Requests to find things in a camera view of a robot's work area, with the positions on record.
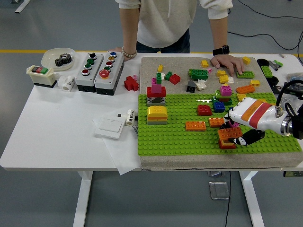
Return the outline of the person's right hand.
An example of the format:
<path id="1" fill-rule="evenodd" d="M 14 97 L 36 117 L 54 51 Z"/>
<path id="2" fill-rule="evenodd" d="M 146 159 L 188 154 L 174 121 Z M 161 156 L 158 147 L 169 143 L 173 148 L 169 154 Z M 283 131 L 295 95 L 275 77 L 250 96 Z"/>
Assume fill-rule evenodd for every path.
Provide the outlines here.
<path id="1" fill-rule="evenodd" d="M 121 52 L 124 56 L 124 61 L 128 61 L 137 56 L 137 50 L 135 47 L 115 47 L 109 49 L 110 52 Z"/>

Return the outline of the person's left hand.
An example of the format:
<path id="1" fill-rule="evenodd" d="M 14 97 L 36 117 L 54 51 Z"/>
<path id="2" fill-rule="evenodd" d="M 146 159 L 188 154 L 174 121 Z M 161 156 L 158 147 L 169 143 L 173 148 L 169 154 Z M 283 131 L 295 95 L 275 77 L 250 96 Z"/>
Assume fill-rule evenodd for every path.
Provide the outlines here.
<path id="1" fill-rule="evenodd" d="M 244 63 L 239 58 L 229 54 L 219 54 L 211 58 L 211 63 L 218 69 L 220 66 L 225 66 L 230 75 L 233 76 L 235 71 L 239 74 L 243 73 Z"/>

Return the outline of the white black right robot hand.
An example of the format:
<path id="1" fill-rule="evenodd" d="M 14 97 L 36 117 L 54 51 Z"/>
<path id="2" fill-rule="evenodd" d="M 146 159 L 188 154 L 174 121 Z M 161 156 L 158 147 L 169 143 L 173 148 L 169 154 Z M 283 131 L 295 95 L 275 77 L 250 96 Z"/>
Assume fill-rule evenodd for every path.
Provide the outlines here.
<path id="1" fill-rule="evenodd" d="M 246 97 L 228 111 L 224 116 L 225 123 L 222 127 L 230 128 L 235 124 L 250 127 L 251 130 L 242 136 L 228 139 L 229 142 L 246 146 L 264 138 L 266 130 L 289 136 L 290 133 L 286 131 L 287 120 L 288 117 L 285 112 L 282 112 L 278 117 L 276 116 L 275 106 Z"/>

